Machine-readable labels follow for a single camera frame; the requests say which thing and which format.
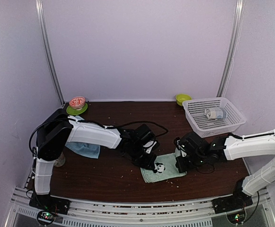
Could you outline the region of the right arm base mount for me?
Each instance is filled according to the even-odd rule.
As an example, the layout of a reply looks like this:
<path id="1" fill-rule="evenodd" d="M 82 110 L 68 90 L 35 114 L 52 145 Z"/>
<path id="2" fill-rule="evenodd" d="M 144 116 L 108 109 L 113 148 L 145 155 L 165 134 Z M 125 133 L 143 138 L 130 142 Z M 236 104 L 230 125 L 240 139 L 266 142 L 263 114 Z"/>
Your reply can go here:
<path id="1" fill-rule="evenodd" d="M 235 189 L 233 194 L 212 200 L 215 214 L 227 213 L 231 224 L 243 224 L 247 220 L 245 208 L 253 204 L 252 197 L 243 193 L 242 189 Z"/>

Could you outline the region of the mint green panda towel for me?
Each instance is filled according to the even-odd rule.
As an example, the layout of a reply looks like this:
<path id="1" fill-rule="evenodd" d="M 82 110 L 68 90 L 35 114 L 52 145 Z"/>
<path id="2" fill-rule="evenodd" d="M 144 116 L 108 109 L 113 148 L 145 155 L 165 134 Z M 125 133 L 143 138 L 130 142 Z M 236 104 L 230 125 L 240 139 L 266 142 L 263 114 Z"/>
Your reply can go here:
<path id="1" fill-rule="evenodd" d="M 180 173 L 176 168 L 175 153 L 157 156 L 154 165 L 154 170 L 141 168 L 141 174 L 146 183 L 156 183 L 172 178 L 183 177 L 187 174 L 186 172 Z"/>

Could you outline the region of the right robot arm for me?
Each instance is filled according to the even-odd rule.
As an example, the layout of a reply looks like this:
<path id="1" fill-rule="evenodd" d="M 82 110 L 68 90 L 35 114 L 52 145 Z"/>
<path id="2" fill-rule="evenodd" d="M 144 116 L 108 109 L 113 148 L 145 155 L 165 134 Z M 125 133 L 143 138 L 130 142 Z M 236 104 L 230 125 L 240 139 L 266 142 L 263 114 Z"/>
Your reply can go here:
<path id="1" fill-rule="evenodd" d="M 176 168 L 180 173 L 198 169 L 205 164 L 213 166 L 243 157 L 274 155 L 260 170 L 237 182 L 234 193 L 228 200 L 233 209 L 238 209 L 247 198 L 275 181 L 275 129 L 247 136 L 229 133 L 215 138 L 211 143 L 191 132 L 175 139 L 174 143 L 179 151 Z"/>

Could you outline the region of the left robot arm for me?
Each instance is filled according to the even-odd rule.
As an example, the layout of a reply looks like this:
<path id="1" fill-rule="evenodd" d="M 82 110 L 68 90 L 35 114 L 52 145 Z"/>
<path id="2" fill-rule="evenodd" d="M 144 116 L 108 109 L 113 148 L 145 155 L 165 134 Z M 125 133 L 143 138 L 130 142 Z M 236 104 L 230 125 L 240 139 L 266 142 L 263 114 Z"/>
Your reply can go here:
<path id="1" fill-rule="evenodd" d="M 128 154 L 134 165 L 146 170 L 155 169 L 156 155 L 153 150 L 159 144 L 146 124 L 136 129 L 105 126 L 96 121 L 79 120 L 58 109 L 32 135 L 36 137 L 35 146 L 29 146 L 36 159 L 34 195 L 36 203 L 44 210 L 54 205 L 50 196 L 53 166 L 66 143 L 80 142 L 117 149 Z"/>

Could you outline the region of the white perforated plastic basket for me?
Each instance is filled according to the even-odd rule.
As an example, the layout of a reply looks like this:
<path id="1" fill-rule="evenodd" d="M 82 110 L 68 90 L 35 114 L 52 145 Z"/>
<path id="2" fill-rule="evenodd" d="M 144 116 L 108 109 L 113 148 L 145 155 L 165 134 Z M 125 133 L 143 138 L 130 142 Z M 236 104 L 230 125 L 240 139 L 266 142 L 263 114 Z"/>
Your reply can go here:
<path id="1" fill-rule="evenodd" d="M 246 123 L 246 118 L 227 98 L 205 98 L 184 101 L 186 119 L 200 137 L 233 132 Z"/>

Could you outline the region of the light blue towel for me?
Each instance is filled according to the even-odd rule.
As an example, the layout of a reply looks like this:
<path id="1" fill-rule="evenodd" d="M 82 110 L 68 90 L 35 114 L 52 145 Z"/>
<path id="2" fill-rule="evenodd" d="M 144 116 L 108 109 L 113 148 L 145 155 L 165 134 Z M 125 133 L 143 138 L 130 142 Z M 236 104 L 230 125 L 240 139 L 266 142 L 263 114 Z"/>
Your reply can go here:
<path id="1" fill-rule="evenodd" d="M 74 153 L 92 159 L 98 159 L 100 155 L 100 146 L 82 142 L 67 142 L 66 148 Z"/>

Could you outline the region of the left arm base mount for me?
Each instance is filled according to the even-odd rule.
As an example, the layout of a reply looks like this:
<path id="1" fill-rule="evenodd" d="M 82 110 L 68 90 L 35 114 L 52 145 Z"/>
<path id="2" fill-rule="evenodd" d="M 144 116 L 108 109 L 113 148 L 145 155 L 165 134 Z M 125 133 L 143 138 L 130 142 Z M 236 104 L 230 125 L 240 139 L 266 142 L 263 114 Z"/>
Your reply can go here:
<path id="1" fill-rule="evenodd" d="M 51 225 L 59 214 L 67 215 L 70 203 L 70 200 L 51 196 L 50 193 L 46 195 L 37 194 L 35 185 L 32 186 L 29 206 L 39 210 L 36 220 L 43 227 Z"/>

